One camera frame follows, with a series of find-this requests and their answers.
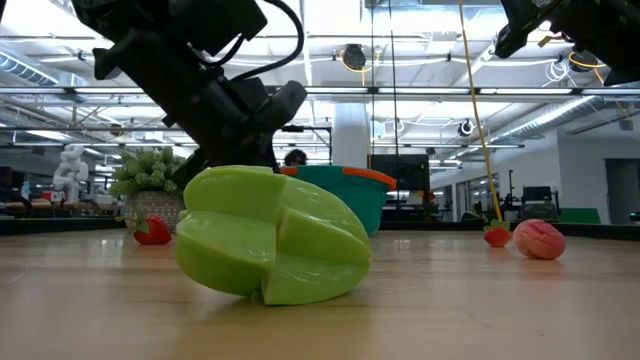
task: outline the green star fruit toy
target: green star fruit toy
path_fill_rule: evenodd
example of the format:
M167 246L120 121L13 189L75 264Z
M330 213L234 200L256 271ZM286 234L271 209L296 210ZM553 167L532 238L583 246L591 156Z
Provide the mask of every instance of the green star fruit toy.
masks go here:
M211 289L308 304L350 291L371 265L367 233L340 199L270 168L205 170L184 201L177 261Z

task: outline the white column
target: white column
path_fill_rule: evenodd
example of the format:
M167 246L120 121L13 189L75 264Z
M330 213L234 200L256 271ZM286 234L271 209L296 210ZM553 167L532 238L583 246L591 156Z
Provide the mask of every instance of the white column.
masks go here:
M367 168L369 121L363 103L338 103L333 118L333 164Z

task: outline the red strawberry toy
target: red strawberry toy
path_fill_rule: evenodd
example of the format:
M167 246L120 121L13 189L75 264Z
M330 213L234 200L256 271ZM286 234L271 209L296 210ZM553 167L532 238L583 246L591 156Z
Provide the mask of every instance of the red strawberry toy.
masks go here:
M119 218L136 224L133 237L140 245L165 245L171 242L171 232L167 223L158 215L138 214L135 218Z
M511 240L510 228L508 221L493 220L491 226L484 228L484 240L493 247L504 247Z

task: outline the desk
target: desk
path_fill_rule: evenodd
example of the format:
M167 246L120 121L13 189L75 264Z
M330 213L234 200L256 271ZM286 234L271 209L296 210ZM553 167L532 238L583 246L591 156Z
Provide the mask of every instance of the desk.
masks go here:
M53 211L53 210L99 210L99 211L116 211L118 205L114 204L90 204L90 203L64 203L64 206L60 204L52 204L49 201L33 201L31 202L33 211ZM6 210L10 211L24 211L24 204L13 202L4 205Z
M264 307L189 280L124 231L0 239L0 359L637 359L640 244L558 262L481 232L381 232L350 294Z

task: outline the pink plastic fruit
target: pink plastic fruit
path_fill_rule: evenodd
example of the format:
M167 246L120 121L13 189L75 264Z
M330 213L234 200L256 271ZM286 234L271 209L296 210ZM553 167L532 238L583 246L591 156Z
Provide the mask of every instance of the pink plastic fruit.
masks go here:
M565 249L564 235L543 220L527 220L513 232L518 251L534 259L554 260Z

